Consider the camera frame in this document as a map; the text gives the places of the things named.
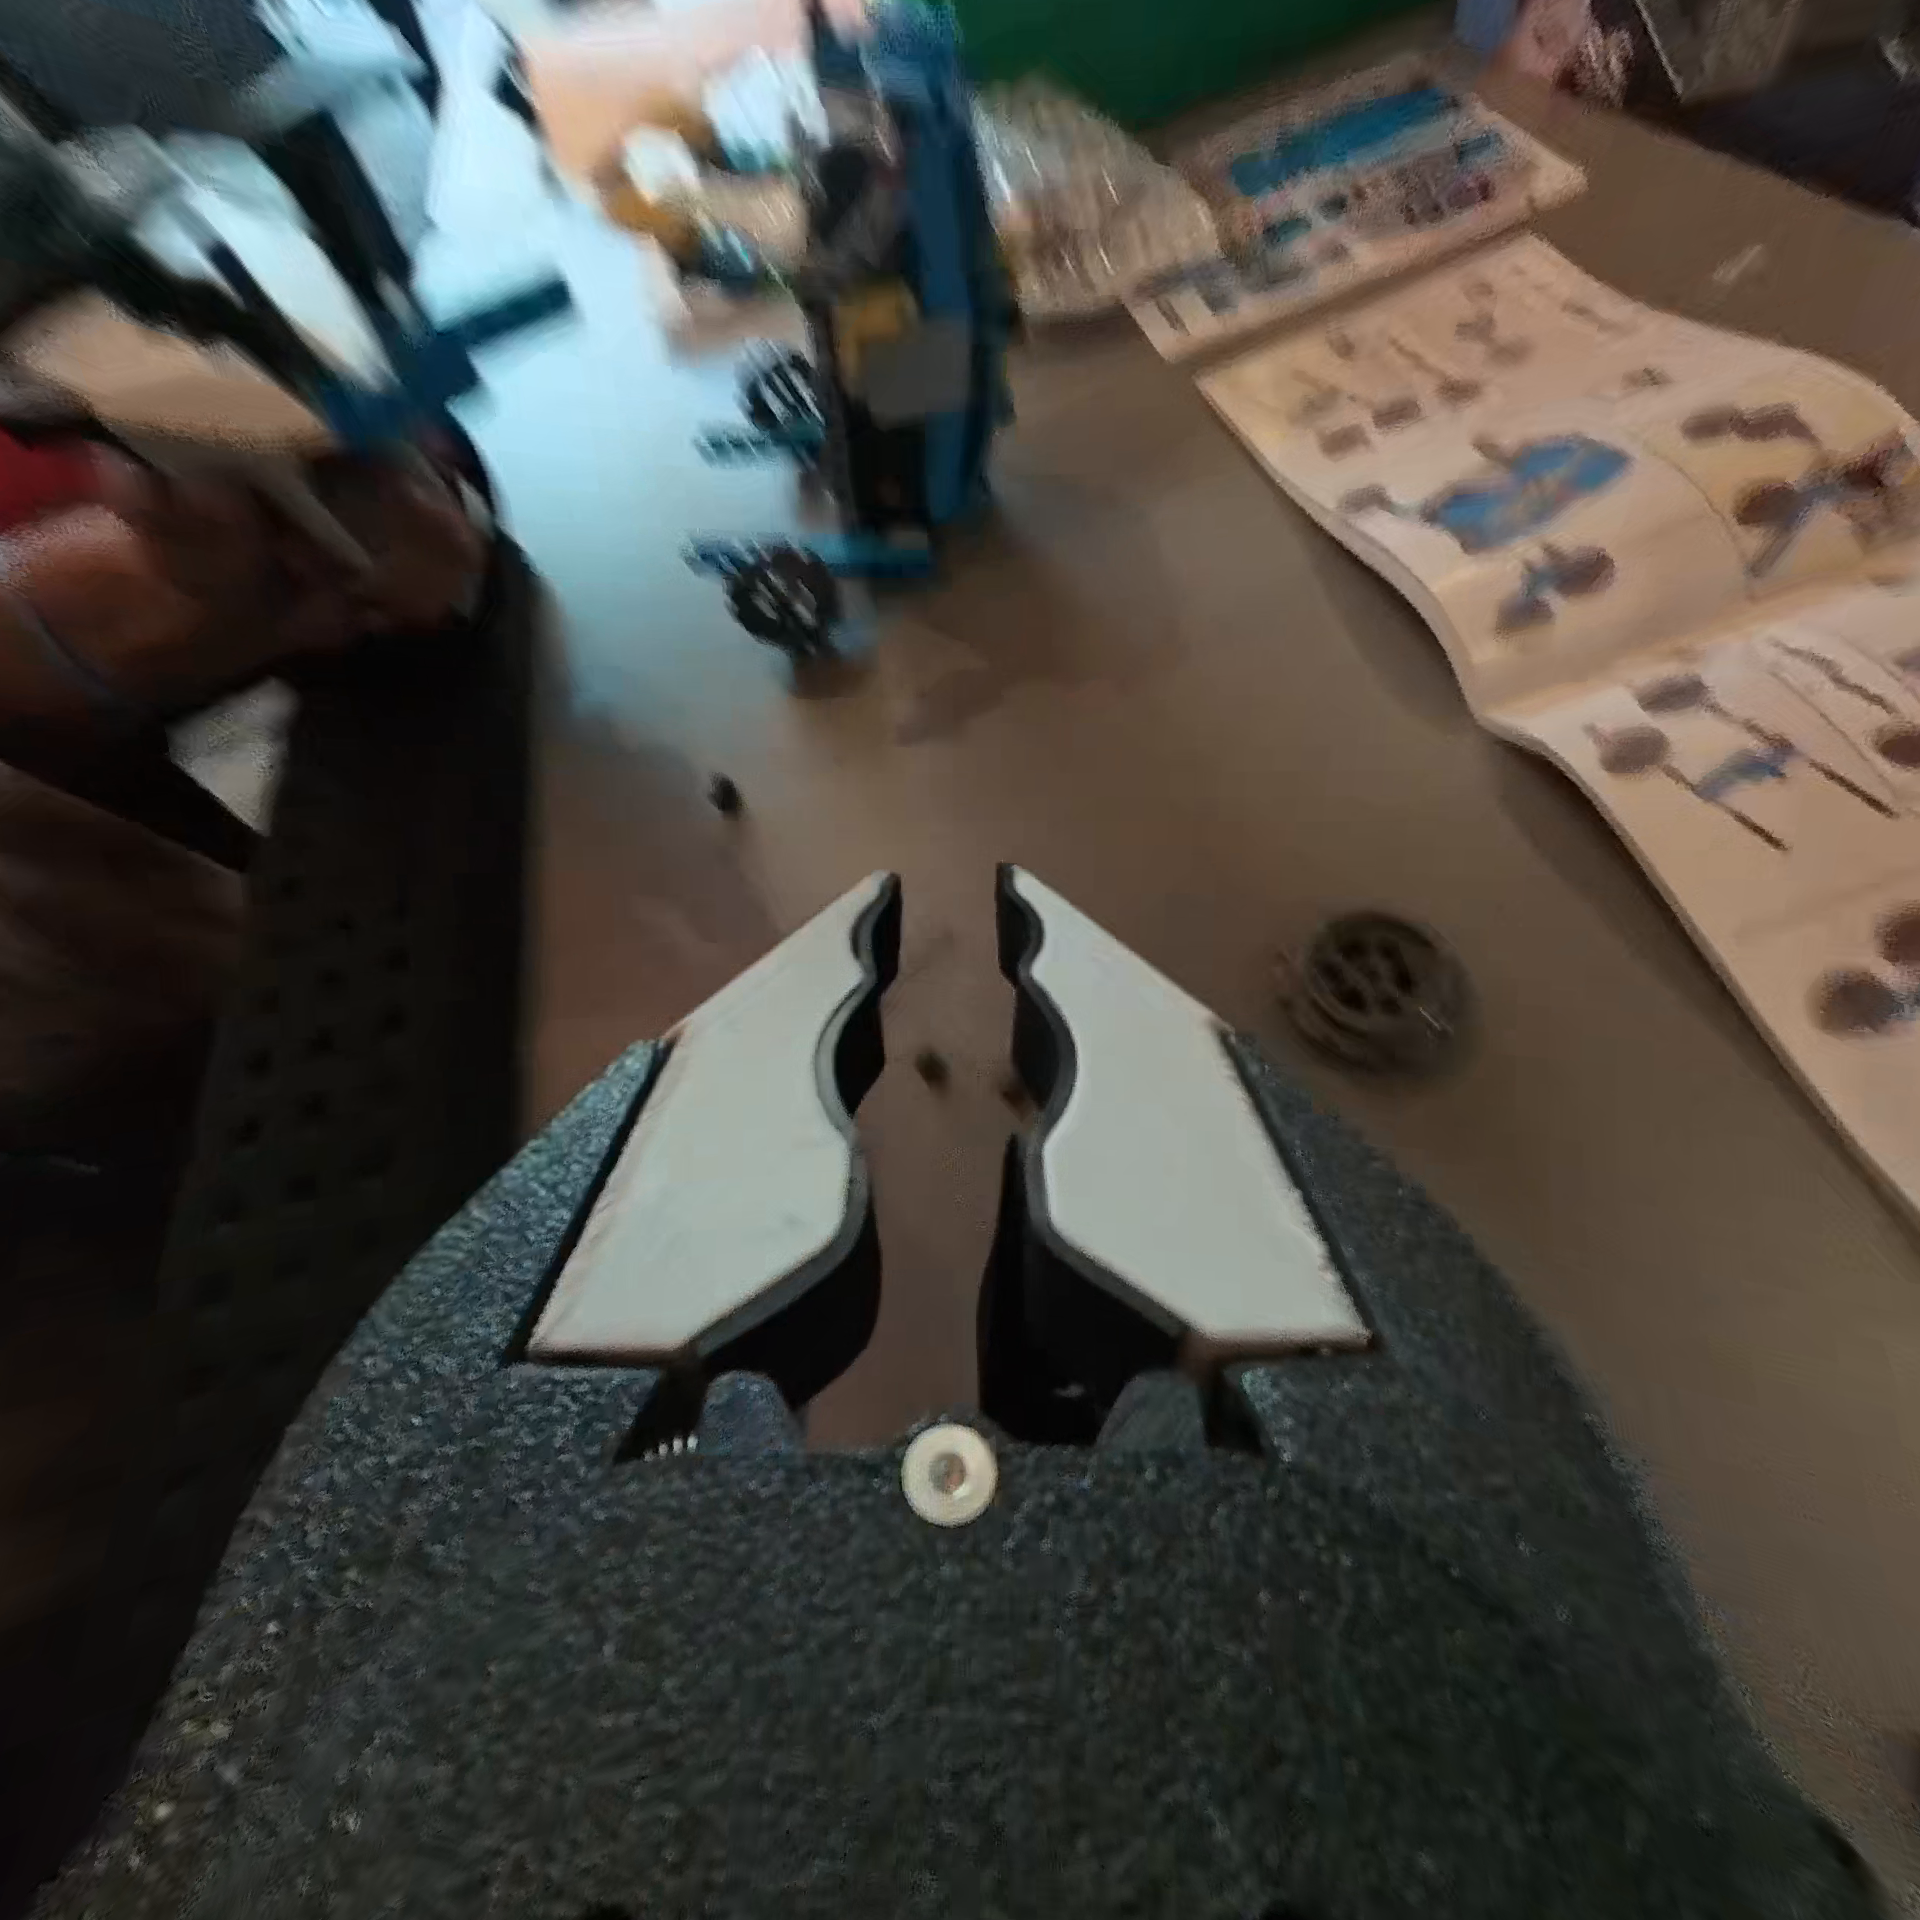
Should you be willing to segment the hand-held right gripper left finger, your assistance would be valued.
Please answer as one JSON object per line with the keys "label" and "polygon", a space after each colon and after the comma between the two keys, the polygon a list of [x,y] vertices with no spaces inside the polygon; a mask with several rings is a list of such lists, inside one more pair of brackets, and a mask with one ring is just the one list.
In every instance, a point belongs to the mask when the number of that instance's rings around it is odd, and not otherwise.
{"label": "hand-held right gripper left finger", "polygon": [[570,1221],[524,1359],[632,1367],[699,1399],[727,1375],[804,1410],[880,1311],[858,1112],[885,1071],[903,885],[854,883],[685,1016]]}

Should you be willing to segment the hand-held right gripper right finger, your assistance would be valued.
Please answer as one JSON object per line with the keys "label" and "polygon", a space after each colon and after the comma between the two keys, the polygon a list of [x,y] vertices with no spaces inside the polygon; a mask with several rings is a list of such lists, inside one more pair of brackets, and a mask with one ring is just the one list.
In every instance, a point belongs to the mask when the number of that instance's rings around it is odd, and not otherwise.
{"label": "hand-held right gripper right finger", "polygon": [[992,903],[1027,1125],[975,1306],[987,1419],[1093,1446],[1139,1381],[1168,1377],[1204,1432],[1242,1365],[1367,1353],[1235,1031],[1034,872],[998,865]]}

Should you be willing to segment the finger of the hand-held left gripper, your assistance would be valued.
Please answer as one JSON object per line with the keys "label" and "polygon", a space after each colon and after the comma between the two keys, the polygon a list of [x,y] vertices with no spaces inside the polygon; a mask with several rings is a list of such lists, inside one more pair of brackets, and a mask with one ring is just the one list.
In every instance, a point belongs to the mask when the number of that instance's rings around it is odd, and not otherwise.
{"label": "finger of the hand-held left gripper", "polygon": [[28,323],[28,373],[115,433],[240,453],[325,453],[334,437],[237,351],[143,327],[85,297]]}
{"label": "finger of the hand-held left gripper", "polygon": [[134,222],[140,245],[157,264],[235,293],[237,285],[212,259],[226,249],[334,371],[392,373],[348,281],[262,159],[252,149],[157,149],[157,182]]}

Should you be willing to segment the blue toy brick beam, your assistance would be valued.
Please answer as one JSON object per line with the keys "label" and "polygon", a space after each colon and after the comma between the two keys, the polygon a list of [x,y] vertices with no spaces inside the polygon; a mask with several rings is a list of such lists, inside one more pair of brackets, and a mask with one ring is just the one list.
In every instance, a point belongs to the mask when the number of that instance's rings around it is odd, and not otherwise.
{"label": "blue toy brick beam", "polygon": [[325,375],[308,408],[332,437],[350,449],[416,441],[450,421],[450,405],[478,386],[478,358],[524,335],[565,321],[574,309],[570,285],[549,278],[474,307],[446,323],[391,330],[391,377],[381,386],[348,375]]}

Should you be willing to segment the grey desk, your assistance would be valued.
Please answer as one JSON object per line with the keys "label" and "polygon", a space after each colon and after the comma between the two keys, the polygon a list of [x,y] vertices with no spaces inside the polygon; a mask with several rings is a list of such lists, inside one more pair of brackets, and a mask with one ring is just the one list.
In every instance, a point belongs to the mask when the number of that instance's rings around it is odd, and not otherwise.
{"label": "grey desk", "polygon": [[[1916,1915],[1916,1230],[1596,809],[1474,726],[1424,624],[1128,321],[1027,347],[983,543],[790,681],[684,565],[685,537],[792,509],[779,471],[693,446],[734,411],[730,358],[674,355],[653,262],[510,141],[470,179],[437,297],[528,254],[579,303],[470,411],[558,597],[524,1127],[854,879],[901,873],[888,1067],[860,1118],[885,1296],[806,1438],[860,1449],[962,1406],[1014,1127],[992,879],[1023,865],[1503,1271],[1639,1466],[1783,1762]],[[1380,1082],[1292,1031],[1280,955],[1355,907],[1424,922],[1469,973],[1452,1073]]]}

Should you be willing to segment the person's left hand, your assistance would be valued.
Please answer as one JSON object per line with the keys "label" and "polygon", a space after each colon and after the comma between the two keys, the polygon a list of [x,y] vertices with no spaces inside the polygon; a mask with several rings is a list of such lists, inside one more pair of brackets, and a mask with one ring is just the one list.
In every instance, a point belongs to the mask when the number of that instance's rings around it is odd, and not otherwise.
{"label": "person's left hand", "polygon": [[478,609],[494,531],[421,453],[178,467],[77,431],[5,429],[7,735],[116,737],[274,669]]}

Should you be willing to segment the grey toy gear wheel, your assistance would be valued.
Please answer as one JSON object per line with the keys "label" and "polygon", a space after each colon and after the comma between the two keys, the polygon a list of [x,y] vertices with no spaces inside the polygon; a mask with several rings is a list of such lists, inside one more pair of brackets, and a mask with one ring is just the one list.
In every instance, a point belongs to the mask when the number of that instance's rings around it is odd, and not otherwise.
{"label": "grey toy gear wheel", "polygon": [[1430,926],[1378,907],[1324,919],[1275,966],[1280,1008],[1308,1049],[1388,1082],[1452,1073],[1479,1029],[1479,998]]}

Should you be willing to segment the black perforated panel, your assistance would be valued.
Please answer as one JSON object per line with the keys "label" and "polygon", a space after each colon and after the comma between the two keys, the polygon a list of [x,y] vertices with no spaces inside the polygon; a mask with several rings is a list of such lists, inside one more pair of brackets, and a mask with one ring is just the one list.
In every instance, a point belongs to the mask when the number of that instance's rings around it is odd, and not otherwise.
{"label": "black perforated panel", "polygon": [[536,618],[501,537],[470,629],[296,686],[160,1261],[115,1576],[140,1643],[180,1642],[328,1355],[512,1147]]}

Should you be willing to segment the person's brown clothing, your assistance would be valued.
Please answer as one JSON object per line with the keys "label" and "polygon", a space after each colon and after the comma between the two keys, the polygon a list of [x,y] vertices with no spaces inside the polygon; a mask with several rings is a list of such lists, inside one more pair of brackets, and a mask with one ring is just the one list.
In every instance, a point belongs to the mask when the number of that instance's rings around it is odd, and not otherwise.
{"label": "person's brown clothing", "polygon": [[157,735],[5,729],[5,1915],[88,1807],[83,1669],[253,849]]}

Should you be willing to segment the blue grey toy brick robot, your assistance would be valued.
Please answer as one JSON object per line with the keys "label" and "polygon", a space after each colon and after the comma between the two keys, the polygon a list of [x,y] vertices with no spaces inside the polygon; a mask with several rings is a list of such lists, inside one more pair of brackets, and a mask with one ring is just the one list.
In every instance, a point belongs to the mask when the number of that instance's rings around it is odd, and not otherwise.
{"label": "blue grey toy brick robot", "polygon": [[679,274],[798,309],[799,344],[757,344],[739,421],[694,446],[712,467],[790,467],[830,520],[688,544],[734,624],[790,663],[832,651],[850,585],[923,581],[984,510],[1018,333],[952,15],[804,5],[802,22],[814,111],[781,152],[732,152],[706,111],[668,99],[594,179],[612,224]]}

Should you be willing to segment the open instruction booklet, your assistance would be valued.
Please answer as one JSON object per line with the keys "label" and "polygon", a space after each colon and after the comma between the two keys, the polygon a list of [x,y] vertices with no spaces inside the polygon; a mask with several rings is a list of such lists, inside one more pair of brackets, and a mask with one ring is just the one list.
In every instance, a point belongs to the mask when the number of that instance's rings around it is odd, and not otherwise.
{"label": "open instruction booklet", "polygon": [[1916,421],[1536,237],[1200,375],[1917,1201]]}

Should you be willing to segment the crumpled bubble wrap bag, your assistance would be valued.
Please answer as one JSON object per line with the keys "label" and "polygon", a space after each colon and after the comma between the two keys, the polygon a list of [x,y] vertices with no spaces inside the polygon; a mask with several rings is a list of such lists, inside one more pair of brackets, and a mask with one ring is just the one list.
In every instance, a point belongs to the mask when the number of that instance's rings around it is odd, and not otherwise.
{"label": "crumpled bubble wrap bag", "polygon": [[1098,321],[1215,262],[1210,202],[1069,93],[987,85],[973,131],[1021,323]]}

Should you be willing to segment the green storage bin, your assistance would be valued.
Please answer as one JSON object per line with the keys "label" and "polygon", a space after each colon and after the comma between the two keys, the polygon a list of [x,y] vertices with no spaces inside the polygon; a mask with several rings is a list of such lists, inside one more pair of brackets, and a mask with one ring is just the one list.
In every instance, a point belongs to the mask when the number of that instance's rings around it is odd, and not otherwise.
{"label": "green storage bin", "polygon": [[1126,128],[1343,56],[1435,5],[1416,3],[951,3],[975,82],[1045,81]]}

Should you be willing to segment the blue printed leaflet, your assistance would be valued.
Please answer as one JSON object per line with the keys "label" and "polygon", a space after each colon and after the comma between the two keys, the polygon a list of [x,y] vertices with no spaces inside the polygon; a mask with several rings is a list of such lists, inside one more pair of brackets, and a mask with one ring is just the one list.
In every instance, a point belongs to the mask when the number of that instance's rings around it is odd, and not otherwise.
{"label": "blue printed leaflet", "polygon": [[1215,242],[1212,257],[1157,272],[1128,303],[1166,365],[1426,272],[1570,203],[1589,183],[1574,160],[1426,56],[1296,93],[1183,147],[1171,165],[1206,206]]}

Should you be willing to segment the toy robot kit box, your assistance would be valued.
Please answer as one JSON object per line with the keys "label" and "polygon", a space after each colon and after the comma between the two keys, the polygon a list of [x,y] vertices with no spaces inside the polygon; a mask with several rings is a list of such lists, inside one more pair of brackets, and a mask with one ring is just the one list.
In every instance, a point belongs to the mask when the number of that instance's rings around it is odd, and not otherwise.
{"label": "toy robot kit box", "polygon": [[1488,70],[1917,226],[1916,3],[1458,3]]}

